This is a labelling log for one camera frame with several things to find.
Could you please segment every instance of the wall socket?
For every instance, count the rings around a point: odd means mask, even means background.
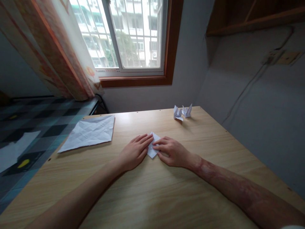
[[[302,52],[284,52],[276,62],[277,64],[289,65],[295,62],[303,53]]]
[[[270,51],[261,61],[262,65],[268,64],[268,65],[274,65],[281,55],[284,53],[284,50],[273,50]]]

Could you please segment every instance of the wall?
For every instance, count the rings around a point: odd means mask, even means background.
[[[105,88],[111,113],[189,106],[195,102],[208,69],[204,34],[214,1],[184,1],[171,86]]]
[[[284,49],[305,51],[305,23]],[[279,47],[287,27],[221,38],[196,101],[222,123],[234,101]],[[294,65],[270,66],[251,84],[223,124],[236,139],[305,199],[305,55]]]
[[[16,49],[0,32],[0,91],[9,97],[51,95]]]

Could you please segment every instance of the forearm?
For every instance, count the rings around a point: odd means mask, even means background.
[[[122,172],[115,160],[109,162],[27,228],[77,228],[101,193]]]
[[[305,216],[267,189],[192,154],[188,169],[196,173],[238,205],[262,228],[305,226]]]

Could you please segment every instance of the folded paper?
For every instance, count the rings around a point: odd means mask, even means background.
[[[151,132],[150,134],[153,135],[153,141],[148,145],[147,155],[150,156],[151,159],[153,159],[157,155],[157,152],[158,152],[158,150],[153,149],[153,143],[155,141],[158,141],[160,139],[160,137],[158,135],[156,135],[154,132]]]
[[[174,119],[179,119],[179,120],[183,121],[183,118],[181,117],[181,115],[182,115],[182,109],[180,109],[178,111],[178,107],[175,105],[175,107],[174,107]]]
[[[191,111],[192,111],[192,104],[190,105],[189,108],[185,108],[182,106],[182,114],[184,115],[185,118],[189,118],[191,116]]]
[[[112,140],[114,115],[79,121],[58,153]]]

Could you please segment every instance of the yellow spot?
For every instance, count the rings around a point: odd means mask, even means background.
[[[9,117],[9,119],[14,119],[14,118],[17,118],[17,115],[13,115],[13,116]]]
[[[29,162],[30,162],[30,160],[29,160],[29,159],[26,159],[26,160],[24,160],[20,165],[18,165],[17,168],[20,169],[20,168],[26,166]]]

